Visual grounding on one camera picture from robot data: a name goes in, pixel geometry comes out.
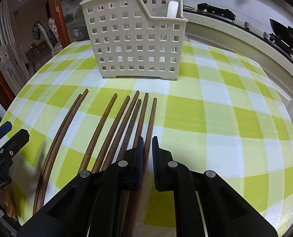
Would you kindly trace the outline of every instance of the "kitchen counter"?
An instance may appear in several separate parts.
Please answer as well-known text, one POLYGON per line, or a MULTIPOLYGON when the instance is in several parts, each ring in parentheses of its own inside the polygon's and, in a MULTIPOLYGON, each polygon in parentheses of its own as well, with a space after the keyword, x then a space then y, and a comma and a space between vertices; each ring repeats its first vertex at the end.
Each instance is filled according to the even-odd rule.
POLYGON ((254 49, 257 49, 259 53, 262 53, 263 55, 271 58, 285 71, 287 71, 289 75, 293 77, 293 64, 273 47, 268 45, 266 42, 263 42, 261 39, 255 37, 254 35, 236 26, 230 25, 228 23, 210 17, 197 15, 189 12, 184 12, 183 15, 191 23, 199 24, 204 27, 220 31, 224 34, 231 36, 234 39, 238 39, 239 41, 244 42, 249 46, 252 46, 254 49))

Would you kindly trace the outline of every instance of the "white plastic basket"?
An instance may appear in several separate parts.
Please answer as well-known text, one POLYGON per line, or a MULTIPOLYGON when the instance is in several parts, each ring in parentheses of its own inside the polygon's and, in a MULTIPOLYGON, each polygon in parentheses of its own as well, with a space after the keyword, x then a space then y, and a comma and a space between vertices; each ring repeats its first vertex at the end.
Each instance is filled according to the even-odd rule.
POLYGON ((177 78, 187 19, 182 0, 86 0, 88 34, 103 77, 177 78), (167 18, 170 1, 179 2, 167 18))

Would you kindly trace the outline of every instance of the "gas stove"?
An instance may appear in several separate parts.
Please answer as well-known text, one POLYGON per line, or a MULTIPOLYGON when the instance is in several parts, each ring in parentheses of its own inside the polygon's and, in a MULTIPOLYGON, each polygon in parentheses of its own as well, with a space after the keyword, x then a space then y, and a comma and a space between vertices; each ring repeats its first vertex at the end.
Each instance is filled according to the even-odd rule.
POLYGON ((269 41, 277 47, 281 53, 284 53, 286 56, 293 60, 293 49, 291 49, 284 41, 281 40, 280 36, 276 36, 275 34, 269 34, 269 41))
POLYGON ((197 5, 197 10, 191 6, 184 5, 183 11, 214 18, 240 28, 261 39, 263 42, 266 42, 293 64, 293 49, 283 42, 279 36, 276 36, 273 33, 267 34, 266 32, 256 29, 248 22, 236 19, 235 14, 228 9, 214 7, 207 3, 200 3, 197 5))

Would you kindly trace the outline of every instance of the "brown chopstick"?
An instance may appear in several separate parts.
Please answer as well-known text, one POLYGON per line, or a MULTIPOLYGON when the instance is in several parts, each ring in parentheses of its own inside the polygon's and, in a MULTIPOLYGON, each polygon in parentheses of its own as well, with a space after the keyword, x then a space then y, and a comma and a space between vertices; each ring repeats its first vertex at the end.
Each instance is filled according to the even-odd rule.
POLYGON ((97 140, 98 140, 98 137, 100 136, 100 133, 103 129, 103 126, 107 120, 107 117, 109 115, 109 112, 111 111, 111 108, 113 107, 114 103, 115 103, 115 100, 117 99, 117 94, 115 93, 114 96, 111 98, 104 114, 102 115, 97 127, 96 127, 96 130, 92 136, 92 139, 87 147, 87 150, 84 154, 84 157, 83 157, 83 160, 81 162, 81 165, 80 165, 80 168, 79 168, 79 171, 77 173, 80 173, 82 172, 83 170, 86 170, 87 169, 87 166, 88 166, 88 163, 89 163, 89 160, 92 156, 92 153, 93 153, 93 150, 95 148, 95 145, 97 143, 97 140))
POLYGON ((131 115, 131 112, 133 111, 133 107, 138 99, 138 96, 139 96, 140 92, 139 91, 136 91, 134 97, 132 98, 132 101, 128 107, 128 110, 125 114, 125 116, 123 117, 123 120, 119 126, 119 129, 115 135, 115 138, 114 140, 112 141, 111 143, 111 146, 109 148, 109 151, 107 153, 107 156, 105 158, 105 161, 103 163, 103 166, 102 166, 102 171, 105 170, 106 168, 108 168, 108 166, 111 164, 112 160, 114 159, 114 156, 115 156, 115 153, 116 153, 116 150, 117 150, 117 147, 119 145, 119 142, 120 142, 120 139, 121 139, 121 136, 126 128, 126 125, 128 123, 128 120, 129 120, 129 117, 131 115))
POLYGON ((135 124, 135 120, 137 119, 138 113, 139 113, 139 109, 141 106, 141 99, 138 99, 137 104, 135 105, 134 111, 132 113, 125 137, 123 138, 118 156, 117 156, 117 161, 122 160, 123 155, 125 153, 125 151, 127 150, 128 147, 128 143, 131 137, 131 133, 135 124))
POLYGON ((35 200, 34 200, 34 203, 33 203, 33 210, 32 210, 32 215, 34 215, 36 213, 36 209, 37 209, 37 200, 38 200, 38 196, 39 196, 39 191, 40 191, 40 186, 41 186, 41 183, 42 183, 42 179, 43 179, 43 175, 44 175, 44 171, 45 171, 45 168, 46 168, 46 165, 48 164, 48 161, 49 161, 49 157, 52 153, 52 150, 53 150, 53 147, 56 143, 56 141, 58 140, 58 137, 66 123, 66 121, 68 120, 73 108, 75 107, 76 103, 78 102, 78 100, 81 98, 81 94, 78 95, 78 97, 76 98, 76 100, 74 101, 74 103, 72 104, 71 108, 69 109, 68 113, 65 115, 65 118, 63 119, 52 143, 51 143, 51 146, 50 146, 50 149, 47 153, 47 156, 44 160, 44 163, 43 163, 43 166, 42 166, 42 169, 41 169, 41 172, 40 172, 40 176, 39 176, 39 180, 38 180, 38 184, 37 184, 37 189, 36 189, 36 193, 35 193, 35 200))
POLYGON ((47 191, 47 186, 48 186, 48 182, 49 182, 49 178, 50 178, 50 174, 51 174, 51 170, 53 168, 54 165, 54 161, 55 158, 59 152, 59 148, 61 146, 61 143, 63 141, 63 138, 77 112, 77 110, 79 109, 79 107, 81 106, 81 103, 83 102, 83 100, 85 99, 86 95, 88 93, 88 89, 85 89, 85 91, 83 92, 83 94, 81 95, 80 99, 77 101, 75 107, 72 109, 72 112, 70 114, 70 116, 68 117, 64 127, 62 128, 61 133, 58 136, 58 139, 53 147, 53 150, 50 154, 49 157, 49 161, 46 164, 45 167, 45 171, 44 171, 44 175, 42 178, 42 182, 41 182, 41 186, 40 186, 40 191, 39 191, 39 195, 38 195, 38 199, 37 199, 37 207, 36 207, 36 212, 39 211, 39 209, 41 209, 43 207, 44 204, 44 199, 45 199, 45 195, 46 195, 46 191, 47 191))
MULTIPOLYGON (((139 120, 138 120, 137 130, 135 132, 132 148, 135 148, 137 146, 138 137, 141 136, 141 133, 142 133, 143 122, 144 122, 144 117, 146 114, 148 98, 149 98, 149 94, 146 92, 144 95, 143 104, 142 104, 142 108, 141 108, 141 112, 140 112, 140 116, 139 116, 139 120)), ((117 161, 122 159, 122 157, 123 157, 123 154, 121 157, 119 157, 119 155, 118 155, 117 161)), ((119 208, 119 216, 118 216, 118 232, 117 232, 118 237, 122 237, 122 231, 123 231, 124 222, 125 222, 125 218, 126 218, 129 198, 130 198, 130 191, 122 191, 121 192, 120 208, 119 208)))
MULTIPOLYGON (((150 145, 151 145, 153 126, 154 126, 156 104, 157 104, 157 98, 154 98, 153 104, 152 104, 152 109, 151 109, 150 120, 149 120, 149 126, 148 126, 147 133, 146 133, 146 140, 144 143, 143 175, 145 174, 145 170, 147 167, 146 164, 149 159, 149 151, 150 151, 150 145)), ((141 192, 142 192, 142 187, 138 191, 131 191, 130 192, 130 197, 129 197, 128 208, 127 208, 127 212, 126 212, 126 218, 125 218, 122 236, 133 237, 137 214, 138 214, 139 202, 140 202, 140 198, 141 198, 141 192)))
POLYGON ((138 137, 141 136, 141 133, 142 133, 143 122, 144 122, 144 117, 145 117, 145 114, 146 114, 148 99, 149 99, 149 94, 146 92, 145 95, 144 95, 143 104, 142 104, 142 108, 141 108, 141 112, 140 112, 140 116, 139 116, 137 130, 135 132, 132 148, 137 147, 138 137))
POLYGON ((103 160, 105 158, 106 152, 108 150, 108 147, 110 145, 111 139, 114 136, 114 133, 116 132, 117 126, 118 126, 118 124, 120 122, 120 119, 121 119, 121 117, 122 117, 122 115, 123 115, 123 113, 124 113, 124 111, 126 109, 126 106, 127 106, 128 102, 129 102, 129 100, 130 100, 130 96, 128 95, 125 98, 123 104, 121 105, 121 108, 120 108, 117 116, 115 117, 114 122, 111 125, 111 128, 110 128, 110 130, 109 130, 109 132, 108 132, 108 134, 106 136, 106 139, 105 139, 102 147, 100 148, 100 152, 98 153, 98 156, 97 156, 97 158, 95 160, 95 163, 94 163, 94 166, 92 168, 92 173, 97 173, 100 170, 100 168, 101 168, 101 166, 103 164, 103 160))

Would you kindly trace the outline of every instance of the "table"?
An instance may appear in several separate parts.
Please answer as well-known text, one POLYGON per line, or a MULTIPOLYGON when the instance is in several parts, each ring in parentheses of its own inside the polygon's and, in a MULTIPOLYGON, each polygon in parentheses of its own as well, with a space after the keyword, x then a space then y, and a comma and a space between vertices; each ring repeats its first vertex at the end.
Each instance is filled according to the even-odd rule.
MULTIPOLYGON (((160 147, 190 170, 216 171, 281 236, 293 222, 293 125, 273 84, 258 63, 226 50, 184 42, 177 81, 103 79, 89 41, 74 42, 53 57, 18 94, 2 123, 30 141, 13 159, 10 186, 20 222, 32 216, 40 168, 76 96, 89 93, 63 140, 51 172, 46 201, 77 173, 89 140, 110 98, 118 98, 94 149, 91 169, 125 96, 149 92, 142 135, 153 97, 158 106, 153 135, 160 147)), ((154 188, 150 153, 137 236, 173 236, 172 192, 154 188)))

